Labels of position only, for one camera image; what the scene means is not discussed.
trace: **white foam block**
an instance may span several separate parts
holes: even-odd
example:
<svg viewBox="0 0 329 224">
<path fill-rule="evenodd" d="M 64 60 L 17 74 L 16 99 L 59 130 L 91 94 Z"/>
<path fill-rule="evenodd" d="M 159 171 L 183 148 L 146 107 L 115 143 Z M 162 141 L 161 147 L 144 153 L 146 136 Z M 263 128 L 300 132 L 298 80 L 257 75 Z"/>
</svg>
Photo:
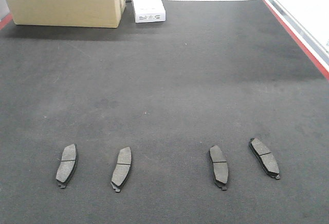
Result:
<svg viewBox="0 0 329 224">
<path fill-rule="evenodd" d="M 132 3 L 136 23 L 166 21 L 162 0 L 132 0 Z"/>
</svg>

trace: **gray carpet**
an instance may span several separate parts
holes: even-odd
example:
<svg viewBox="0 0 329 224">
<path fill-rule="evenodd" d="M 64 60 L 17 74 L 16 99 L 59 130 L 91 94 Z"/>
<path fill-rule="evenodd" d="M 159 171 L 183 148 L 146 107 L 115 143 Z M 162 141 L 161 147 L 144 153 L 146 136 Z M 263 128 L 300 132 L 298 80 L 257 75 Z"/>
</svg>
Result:
<svg viewBox="0 0 329 224">
<path fill-rule="evenodd" d="M 328 223 L 329 86 L 261 0 L 0 31 L 0 223 Z M 272 150 L 281 180 L 248 147 Z M 55 175 L 65 146 L 79 162 Z M 213 182 L 219 145 L 228 190 Z M 121 193 L 117 154 L 133 153 Z"/>
</svg>

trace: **red stripe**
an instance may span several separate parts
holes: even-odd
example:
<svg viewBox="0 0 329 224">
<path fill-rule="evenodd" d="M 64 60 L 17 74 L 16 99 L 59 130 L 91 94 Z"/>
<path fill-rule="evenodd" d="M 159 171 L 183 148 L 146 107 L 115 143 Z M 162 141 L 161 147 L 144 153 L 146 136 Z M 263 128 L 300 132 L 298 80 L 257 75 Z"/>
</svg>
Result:
<svg viewBox="0 0 329 224">
<path fill-rule="evenodd" d="M 266 2 L 263 0 L 265 5 L 269 8 L 269 10 L 273 13 L 273 15 L 277 18 L 283 28 L 288 32 L 288 34 L 294 39 L 294 41 L 298 44 L 298 46 L 303 50 L 303 52 L 309 57 L 309 59 L 313 62 L 313 64 L 319 69 L 319 71 L 323 74 L 323 76 L 329 80 L 329 72 L 322 66 L 322 64 L 318 61 L 318 59 L 308 50 L 308 48 L 298 39 L 298 37 L 293 33 L 293 31 L 289 28 L 289 26 L 278 16 L 277 12 L 274 11 Z"/>
<path fill-rule="evenodd" d="M 4 17 L 3 20 L 0 21 L 0 30 L 6 26 L 12 20 L 12 15 L 9 13 L 7 16 Z"/>
</svg>

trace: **brake pad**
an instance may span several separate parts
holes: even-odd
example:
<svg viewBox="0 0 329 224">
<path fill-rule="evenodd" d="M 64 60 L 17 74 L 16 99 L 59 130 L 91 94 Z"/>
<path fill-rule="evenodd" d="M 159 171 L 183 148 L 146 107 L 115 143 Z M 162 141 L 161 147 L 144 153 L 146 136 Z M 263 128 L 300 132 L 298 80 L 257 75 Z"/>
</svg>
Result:
<svg viewBox="0 0 329 224">
<path fill-rule="evenodd" d="M 227 190 L 228 166 L 221 149 L 215 145 L 209 150 L 215 184 L 223 191 Z"/>
<path fill-rule="evenodd" d="M 117 165 L 112 174 L 111 185 L 116 192 L 120 192 L 127 181 L 132 167 L 132 151 L 130 147 L 120 150 Z"/>
<path fill-rule="evenodd" d="M 280 179 L 279 166 L 270 149 L 257 138 L 252 138 L 249 146 L 261 163 L 266 174 L 272 178 Z"/>
<path fill-rule="evenodd" d="M 66 185 L 71 180 L 71 177 L 77 167 L 78 151 L 77 145 L 71 144 L 64 148 L 61 164 L 58 167 L 56 180 L 61 189 L 66 188 Z"/>
</svg>

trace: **cardboard box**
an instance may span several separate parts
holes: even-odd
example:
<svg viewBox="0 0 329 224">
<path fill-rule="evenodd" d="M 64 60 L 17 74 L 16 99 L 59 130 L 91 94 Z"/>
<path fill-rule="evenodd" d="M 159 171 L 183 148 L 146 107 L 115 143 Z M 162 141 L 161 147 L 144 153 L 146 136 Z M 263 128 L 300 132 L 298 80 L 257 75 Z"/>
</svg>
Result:
<svg viewBox="0 0 329 224">
<path fill-rule="evenodd" d="M 6 0 L 18 25 L 116 28 L 125 0 Z"/>
</svg>

